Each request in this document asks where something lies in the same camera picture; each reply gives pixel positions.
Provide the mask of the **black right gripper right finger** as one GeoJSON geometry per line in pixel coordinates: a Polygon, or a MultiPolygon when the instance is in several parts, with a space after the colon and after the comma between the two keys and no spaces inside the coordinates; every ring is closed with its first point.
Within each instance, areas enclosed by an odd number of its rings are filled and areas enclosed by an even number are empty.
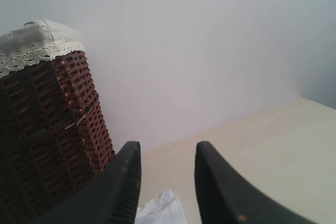
{"type": "Polygon", "coordinates": [[[241,176],[208,141],[196,146],[194,183],[202,223],[311,223],[241,176]]]}

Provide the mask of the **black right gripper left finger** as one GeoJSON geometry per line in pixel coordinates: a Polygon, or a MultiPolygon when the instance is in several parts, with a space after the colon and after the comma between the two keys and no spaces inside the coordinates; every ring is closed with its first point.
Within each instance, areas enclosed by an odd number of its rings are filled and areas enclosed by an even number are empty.
{"type": "Polygon", "coordinates": [[[80,192],[33,223],[134,223],[141,190],[141,146],[124,144],[80,192]]]}

